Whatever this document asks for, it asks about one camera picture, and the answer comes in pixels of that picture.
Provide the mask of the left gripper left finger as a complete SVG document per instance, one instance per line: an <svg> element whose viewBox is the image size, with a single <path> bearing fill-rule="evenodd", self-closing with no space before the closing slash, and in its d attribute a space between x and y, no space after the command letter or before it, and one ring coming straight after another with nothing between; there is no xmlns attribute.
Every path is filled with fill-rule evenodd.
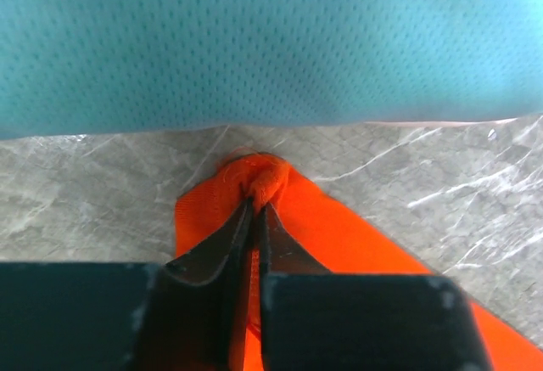
<svg viewBox="0 0 543 371"><path fill-rule="evenodd" d="M147 262L4 262L4 370L239 368L253 209L186 254Z"/></svg>

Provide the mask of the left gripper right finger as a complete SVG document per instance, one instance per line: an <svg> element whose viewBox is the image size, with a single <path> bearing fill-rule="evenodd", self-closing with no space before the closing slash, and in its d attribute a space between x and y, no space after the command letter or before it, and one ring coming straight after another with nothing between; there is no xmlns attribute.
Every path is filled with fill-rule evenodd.
<svg viewBox="0 0 543 371"><path fill-rule="evenodd" d="M465 295L434 275L338 274L259 214L267 370L488 370Z"/></svg>

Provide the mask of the orange t-shirt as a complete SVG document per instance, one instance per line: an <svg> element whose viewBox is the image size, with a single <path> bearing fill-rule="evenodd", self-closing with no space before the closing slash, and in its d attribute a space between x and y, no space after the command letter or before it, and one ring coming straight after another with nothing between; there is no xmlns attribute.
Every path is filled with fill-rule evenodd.
<svg viewBox="0 0 543 371"><path fill-rule="evenodd" d="M325 194L286 160L269 154L225 160L217 173L180 197L175 206L176 256L218 230L247 198L255 214L271 205L286 231L335 273L430 274L429 267ZM260 354L254 250L248 336L243 370L264 370ZM472 301L473 315L494 370L542 370L542 351L512 327Z"/></svg>

